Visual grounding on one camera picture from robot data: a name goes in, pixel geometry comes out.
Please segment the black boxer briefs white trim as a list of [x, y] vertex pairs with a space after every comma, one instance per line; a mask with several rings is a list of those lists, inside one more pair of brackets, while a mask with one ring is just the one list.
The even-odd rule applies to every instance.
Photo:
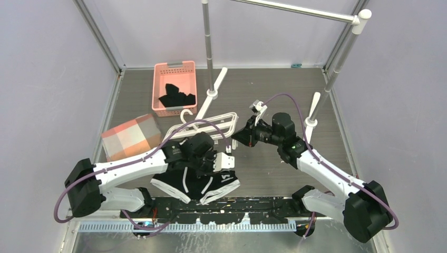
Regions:
[[150, 183], [183, 203], [198, 200], [201, 205], [222, 198], [240, 186], [240, 181], [233, 170], [198, 176], [188, 167], [155, 174]]

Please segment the white clip hanger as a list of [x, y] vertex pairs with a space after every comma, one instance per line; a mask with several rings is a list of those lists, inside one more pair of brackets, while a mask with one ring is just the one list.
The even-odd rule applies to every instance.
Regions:
[[212, 116], [210, 118], [205, 119], [208, 122], [211, 122], [217, 126], [217, 128], [223, 133], [224, 137], [219, 133], [219, 131], [211, 125], [208, 125], [203, 122], [193, 123], [182, 130], [176, 132], [170, 140], [176, 140], [180, 142], [184, 142], [186, 139], [192, 138], [195, 134], [200, 132], [205, 132], [210, 135], [213, 139], [214, 144], [218, 144], [219, 140], [226, 138], [227, 140], [234, 133], [238, 115], [235, 112], [229, 112], [220, 114], [217, 116]]

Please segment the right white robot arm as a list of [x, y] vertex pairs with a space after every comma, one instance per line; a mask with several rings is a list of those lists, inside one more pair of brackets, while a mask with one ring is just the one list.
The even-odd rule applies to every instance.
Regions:
[[292, 203], [298, 216], [316, 212], [330, 217], [341, 222], [362, 243], [393, 221], [383, 187], [376, 181], [366, 183], [333, 166], [297, 135], [289, 114], [274, 114], [272, 124], [253, 115], [231, 137], [247, 147], [254, 147], [258, 142], [276, 146], [285, 163], [310, 175], [332, 192], [329, 195], [311, 186], [299, 189]]

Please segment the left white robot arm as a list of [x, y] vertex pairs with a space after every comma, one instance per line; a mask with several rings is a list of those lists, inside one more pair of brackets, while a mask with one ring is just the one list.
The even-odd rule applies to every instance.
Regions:
[[89, 158], [77, 162], [65, 180], [65, 191], [72, 217], [79, 218], [103, 209], [124, 209], [142, 218], [153, 213], [154, 204], [146, 189], [114, 190], [123, 183], [148, 175], [187, 168], [199, 176], [222, 170], [221, 154], [205, 132], [181, 143], [164, 140], [147, 153], [105, 163], [93, 164]]

